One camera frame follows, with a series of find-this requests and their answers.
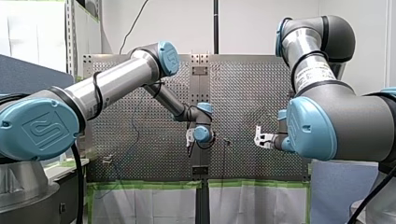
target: black cable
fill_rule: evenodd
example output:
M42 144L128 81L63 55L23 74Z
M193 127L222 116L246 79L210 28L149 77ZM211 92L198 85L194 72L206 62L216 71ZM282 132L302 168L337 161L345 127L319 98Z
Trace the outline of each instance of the black cable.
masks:
M90 118L88 120L96 119L102 113L102 110L103 110L103 95L102 95L102 92L100 91L100 88L99 88L98 83L97 83L97 76L99 74L100 74L100 72L96 72L92 76L92 79L93 79L92 84L94 86L95 93L96 93L96 99L98 101L98 105L97 105L97 108L96 108L96 114L92 118Z
M11 101L16 101L20 100L23 97L29 96L30 94L26 93L15 93L15 94L8 94L5 96L0 97L0 105L11 102Z
M154 84L158 84L158 85L160 85L160 87L158 88L158 90L155 92L155 94L154 95L152 95L152 98L153 99L155 99L155 97L157 97L158 96L158 94L160 93L160 91L161 91L161 87L163 86L163 84L165 84L164 82L161 82L161 81L159 81L159 82L156 82L156 83L154 83Z
M192 151L194 150L195 146L195 141L192 142L192 145L190 147L187 147L187 154L189 155L189 158L191 158Z
M84 213L84 174L82 173L81 158L79 156L76 143L72 146L72 152L76 162L78 178L78 210L76 224L82 224L82 215Z
M282 20L282 22L280 23L280 25L279 25L279 30L277 31L278 32L278 36L277 36L278 45L276 46L276 51L277 51L277 54L282 57L283 62L285 63L285 65L287 67L289 67L289 63L286 60L285 55L283 54L283 50L282 50L282 39L283 39L283 37L282 37L282 35L283 35L283 27L285 26L287 21L291 21L291 20L292 20L292 18L290 18L290 17L284 18Z
M291 69L291 76L290 76L290 79L291 79L291 86L292 86L292 88L293 88L293 90L294 90L295 92L297 92L297 91L296 91L295 85L294 85L294 77L295 77L295 73L296 73L297 67L298 67L298 65L299 65L303 60L305 60L305 59L307 59L308 57L313 56L313 55L322 56L322 57L326 60L326 62L329 61L329 56L327 55L327 53L324 52L324 51L321 51L321 50L313 50L313 51L311 51L311 52L309 52L309 53L303 54L303 55L297 60L297 62L294 64L294 66L293 66L292 69Z
M200 149L202 149L202 150L208 150L208 149L212 148L212 147L215 145L215 143L216 143L216 134L214 134L213 139L212 139L212 141L209 143L210 145L209 145L208 147L202 147L202 146L199 145L198 142L196 142L196 143L197 143L197 146L198 146Z
M132 114L132 118L131 118L132 127L134 128L134 131L136 132L136 139L135 139L134 142L131 144L131 146L128 148L128 150L125 152L125 154L122 155L123 158L128 158L128 156L129 156L129 154L131 153L132 149L136 146L136 144L137 144L137 143L139 142L139 140L140 140L140 132L139 132L139 130L137 129L136 125L134 124L134 115L136 114L137 109L141 106L141 104L142 104L142 102L143 102L143 98L144 98L144 96L145 96L145 93L146 93L146 91L144 91L143 94L141 95L140 100L139 100L139 103L138 103L137 106L134 108L134 113ZM114 168L114 170L115 170L115 172L116 172L117 179L119 180L119 182L118 182L116 185L114 185L114 187L113 187L112 189L109 189L107 192L101 194L101 195L98 196L98 197L95 197L95 199L103 199L107 194L109 194L111 191L113 191L114 189L116 189L119 185L122 185L122 182L121 182L122 177L121 177L121 175L120 175L119 169L117 168L117 166L116 166L116 164L115 164L114 162L111 162L110 164L113 165L113 168Z
M213 38L215 54L219 54L219 0L213 1Z
M124 40L123 40L123 43L122 43L122 45L121 45L120 53L119 53L119 54L122 53L122 49L123 49L123 47L125 46L126 39L128 38L128 35L130 35L131 32L132 32L132 30L134 29L134 26L136 25L137 20L139 20L139 17L140 17L140 15L142 14L142 11L143 11L143 9L145 8L146 3L147 3L148 1L149 1L149 0L146 0L145 3L143 4L143 6L140 8L140 11L139 11L139 13L137 14L136 19L134 19L134 23L132 24L131 29L129 30L129 32L128 32L128 33L126 34L126 36L124 37Z
M371 191L369 195L367 195L361 205L359 205L358 209L356 209L356 211L353 213L352 217L350 217L347 224L354 224L356 222L356 219L358 218L363 208L367 205L367 203L369 203L375 197L375 195L378 194L378 192L381 191L381 189L383 189L388 184L388 182L393 178L395 174L396 166L394 166L387 174L387 176L381 181L381 183L379 183L379 185L377 185L375 189Z

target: robotic arm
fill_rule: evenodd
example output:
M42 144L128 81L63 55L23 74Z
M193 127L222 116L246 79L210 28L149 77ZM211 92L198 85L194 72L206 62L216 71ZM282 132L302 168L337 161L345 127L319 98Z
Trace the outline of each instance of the robotic arm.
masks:
M15 161L42 161L59 156L75 142L87 120L96 118L102 109L142 86L175 120L197 122L194 132L197 142L210 142L211 105L188 109L163 84L156 83L178 71L174 46L160 42L135 49L130 57L64 90L52 87L0 104L0 155Z
M396 89L357 96L339 80L354 48L352 28L338 17L280 24L276 55L291 69L296 94L279 111L274 148L322 161L396 159Z

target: metal frame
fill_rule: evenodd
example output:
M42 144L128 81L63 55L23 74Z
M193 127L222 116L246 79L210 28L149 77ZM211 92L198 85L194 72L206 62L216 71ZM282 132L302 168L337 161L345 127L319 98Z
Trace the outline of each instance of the metal frame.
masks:
M210 101L210 55L192 54L190 63L190 103L196 105L200 102ZM210 223L209 201L209 163L210 151L200 149L197 144L191 154L192 179L200 180L201 187L195 194L195 223Z
M65 3L66 29L66 71L76 80L78 73L78 53L76 39L75 0L66 0Z

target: pegboard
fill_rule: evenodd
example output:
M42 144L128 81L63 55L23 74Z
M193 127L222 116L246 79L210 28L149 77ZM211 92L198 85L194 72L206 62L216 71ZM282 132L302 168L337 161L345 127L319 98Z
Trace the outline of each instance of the pegboard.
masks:
M86 55L84 77L126 59L126 55ZM192 64L190 55L180 55L178 74L163 79L187 104L193 100ZM211 148L209 178L306 180L305 160L254 145L256 124L267 133L276 132L277 111L289 100L289 69L274 56L209 55L208 65L209 101L215 108L213 129L218 135ZM186 124L173 121L143 89L104 110L92 127L98 160L89 166L89 181L191 180ZM231 144L224 144L224 139ZM101 158L109 155L115 167L102 163Z
M256 147L253 141L257 124L264 133L277 132L277 111L289 100L289 68L275 56L211 55L210 69L218 141L212 148L209 178L306 180L306 160Z
M126 55L85 55L84 77L126 59ZM176 76L163 78L183 103L189 102L189 76L188 63L181 62ZM89 181L191 179L186 124L173 121L171 114L143 88L126 95L92 122L98 159L89 165ZM113 166L102 162L109 155L113 156Z

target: wall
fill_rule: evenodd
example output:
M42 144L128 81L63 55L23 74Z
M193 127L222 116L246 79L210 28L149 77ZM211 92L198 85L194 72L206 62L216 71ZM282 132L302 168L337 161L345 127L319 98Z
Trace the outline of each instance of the wall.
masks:
M75 1L78 53L78 77L83 77L83 55L102 53L101 24L87 9Z
M283 18L318 14L318 0L219 1L219 53L274 55Z
M396 3L389 1L389 45L388 45L388 64L389 64L389 86L396 87Z
M0 1L0 54L65 72L63 2Z
M143 2L103 0L104 53L119 52ZM282 18L317 15L318 0L219 1L219 52L274 54ZM179 53L213 52L213 0L148 1L123 52L160 40L174 43Z
M388 83L388 0L319 0L320 15L346 19L356 36L356 50L347 64L343 81L357 94L380 91Z

